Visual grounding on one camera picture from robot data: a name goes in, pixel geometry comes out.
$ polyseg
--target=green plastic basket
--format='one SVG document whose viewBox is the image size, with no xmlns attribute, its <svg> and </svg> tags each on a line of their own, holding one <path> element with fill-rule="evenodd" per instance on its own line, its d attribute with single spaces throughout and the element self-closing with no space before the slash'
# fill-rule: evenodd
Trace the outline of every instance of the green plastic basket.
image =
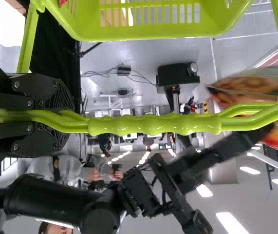
<svg viewBox="0 0 278 234">
<path fill-rule="evenodd" d="M 70 0 L 59 8 L 58 0 L 32 0 L 25 25 L 18 73 L 27 73 L 29 69 L 38 20 L 37 10 L 43 12 L 47 8 L 77 40 L 161 39 L 212 36 L 224 33 L 234 26 L 253 2 L 251 0 L 133 0 L 135 2 L 125 3 L 119 2 L 120 0 L 107 1 Z M 278 28 L 278 0 L 272 0 L 271 3 Z M 182 5 L 185 14 L 181 14 Z M 175 6 L 179 16 L 177 21 L 174 21 L 173 14 Z M 141 12 L 144 16 L 144 8 L 148 11 L 147 18 L 138 18 L 137 15 L 141 15 Z M 126 25 L 115 25 L 117 22 L 117 18 L 115 20 L 113 17 L 115 9 L 119 13 L 124 12 L 123 9 L 125 9 L 124 24 Z M 153 18 L 150 14 L 152 9 L 161 9 L 163 12 L 161 17 L 156 11 Z M 134 19 L 133 24 L 129 24 L 129 14 Z M 118 14 L 118 16 L 119 23 L 123 23 L 122 15 Z M 252 115 L 233 118 L 242 114 Z M 41 110 L 0 110 L 0 120 L 38 121 L 64 133 L 90 133 L 92 135 L 114 133 L 124 136 L 137 131 L 149 135 L 163 132 L 189 135 L 202 131 L 218 134 L 220 131 L 254 130 L 278 120 L 278 103 L 240 104 L 212 115 L 170 114 L 160 117 L 84 118 L 70 111 L 56 114 Z"/>
<path fill-rule="evenodd" d="M 80 41 L 210 37 L 228 32 L 252 0 L 32 0 Z"/>
</svg>

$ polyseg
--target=snack bag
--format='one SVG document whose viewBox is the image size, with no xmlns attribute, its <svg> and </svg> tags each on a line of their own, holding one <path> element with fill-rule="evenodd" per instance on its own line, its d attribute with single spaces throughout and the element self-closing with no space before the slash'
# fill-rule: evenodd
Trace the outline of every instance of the snack bag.
<svg viewBox="0 0 278 234">
<path fill-rule="evenodd" d="M 241 72 L 208 85 L 207 89 L 223 110 L 242 103 L 277 102 L 278 66 Z M 263 143 L 278 150 L 278 121 Z"/>
</svg>

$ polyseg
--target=metal pole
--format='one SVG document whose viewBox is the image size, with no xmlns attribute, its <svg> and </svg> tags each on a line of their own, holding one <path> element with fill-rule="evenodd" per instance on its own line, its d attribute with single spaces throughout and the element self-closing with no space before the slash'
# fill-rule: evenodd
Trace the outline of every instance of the metal pole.
<svg viewBox="0 0 278 234">
<path fill-rule="evenodd" d="M 271 159 L 271 158 L 269 158 L 269 157 L 267 157 L 267 156 L 265 156 L 265 155 L 255 151 L 255 150 L 251 150 L 250 153 L 254 157 L 256 157 L 257 159 L 259 159 L 259 160 L 261 160 L 261 161 L 271 165 L 272 167 L 275 167 L 275 168 L 278 169 L 278 162 L 276 162 L 275 160 L 273 160 L 273 159 Z"/>
<path fill-rule="evenodd" d="M 179 95 L 173 94 L 172 96 L 173 96 L 173 112 L 179 115 L 180 114 Z M 176 154 L 178 154 L 182 150 L 176 133 L 174 134 L 174 137 L 176 138 Z"/>
</svg>

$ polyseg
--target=green metal tube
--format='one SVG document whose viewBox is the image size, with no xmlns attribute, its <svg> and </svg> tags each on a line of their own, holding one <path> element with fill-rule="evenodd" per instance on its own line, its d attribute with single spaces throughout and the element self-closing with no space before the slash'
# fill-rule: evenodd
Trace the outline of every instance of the green metal tube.
<svg viewBox="0 0 278 234">
<path fill-rule="evenodd" d="M 33 4 L 28 8 L 24 37 L 20 51 L 17 73 L 28 73 L 35 41 L 39 15 Z"/>
<path fill-rule="evenodd" d="M 222 118 L 222 131 L 249 131 L 278 120 L 278 104 L 248 117 Z"/>
<path fill-rule="evenodd" d="M 232 106 L 221 113 L 219 115 L 221 117 L 234 117 L 238 115 L 246 115 L 246 114 L 255 114 L 263 109 L 275 105 L 277 103 L 247 103 L 247 104 L 238 104 Z"/>
<path fill-rule="evenodd" d="M 36 121 L 63 133 L 88 133 L 87 121 L 68 121 L 45 110 L 6 111 L 0 110 L 0 120 L 4 122 Z"/>
<path fill-rule="evenodd" d="M 89 121 L 89 133 L 92 136 L 102 133 L 125 136 L 137 132 L 151 136 L 166 132 L 185 136 L 195 132 L 209 132 L 217 135 L 221 132 L 221 118 L 218 115 L 178 115 L 171 113 L 166 116 L 134 117 L 125 115 L 117 118 L 91 118 Z"/>
</svg>

